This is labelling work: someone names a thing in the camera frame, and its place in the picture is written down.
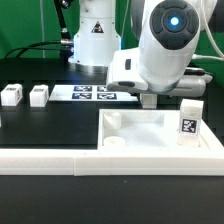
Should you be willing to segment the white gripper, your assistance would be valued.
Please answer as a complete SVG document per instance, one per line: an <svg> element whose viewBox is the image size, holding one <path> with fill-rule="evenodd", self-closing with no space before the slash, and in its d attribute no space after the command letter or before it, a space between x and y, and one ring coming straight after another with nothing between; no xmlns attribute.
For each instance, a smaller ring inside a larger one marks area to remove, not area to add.
<svg viewBox="0 0 224 224"><path fill-rule="evenodd" d="M159 50L140 60L138 48L116 51L108 72L109 91L199 97L213 79L199 68L188 67L181 52Z"/></svg>

